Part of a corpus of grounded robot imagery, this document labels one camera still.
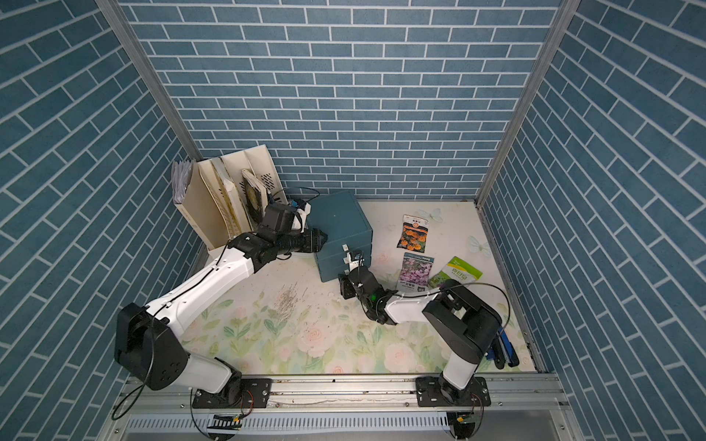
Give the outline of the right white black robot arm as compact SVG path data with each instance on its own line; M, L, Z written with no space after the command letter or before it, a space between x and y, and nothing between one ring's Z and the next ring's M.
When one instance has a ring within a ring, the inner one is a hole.
M498 341L509 318L471 292L469 283L449 279L420 294L388 290L365 266L338 277L344 299L355 298L371 321L380 325L428 323L450 347L450 358L439 376L417 379L417 404L433 407L489 406L486 383L475 373Z

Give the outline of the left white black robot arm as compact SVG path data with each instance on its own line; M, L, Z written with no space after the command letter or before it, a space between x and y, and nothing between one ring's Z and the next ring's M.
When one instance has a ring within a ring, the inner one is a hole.
M125 306L117 317L115 361L153 391L179 384L212 394L232 392L239 372L189 353L180 337L222 294L267 264L321 251L327 235L307 227L310 212L303 200L271 203L257 228L231 239L209 266L145 306Z

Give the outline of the orange flower seed bag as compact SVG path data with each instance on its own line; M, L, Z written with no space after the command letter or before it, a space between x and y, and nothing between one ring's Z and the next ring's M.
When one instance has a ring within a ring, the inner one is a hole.
M427 219L412 215L404 215L403 226L397 247L409 252L426 252L429 222Z

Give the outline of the green zinnia seed bag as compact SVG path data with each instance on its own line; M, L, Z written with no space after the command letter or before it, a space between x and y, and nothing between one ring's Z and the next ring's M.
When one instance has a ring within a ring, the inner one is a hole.
M437 288L447 280L455 280L459 283L478 281L483 277L483 272L459 257L454 257L439 270L437 274L428 280L429 288Z

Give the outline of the teal plastic drawer cabinet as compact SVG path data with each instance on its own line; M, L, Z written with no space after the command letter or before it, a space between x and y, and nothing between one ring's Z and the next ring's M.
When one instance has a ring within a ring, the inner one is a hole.
M314 256L322 282L337 279L349 266L344 262L346 245L362 251L367 266L372 262L373 229L351 191L319 196L310 202L307 226L321 230L327 240Z

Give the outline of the pink flower seed bag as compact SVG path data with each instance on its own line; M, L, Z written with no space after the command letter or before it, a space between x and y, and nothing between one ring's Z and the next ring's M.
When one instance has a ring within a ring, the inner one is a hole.
M426 291L433 264L433 257L405 253L396 289L405 293Z

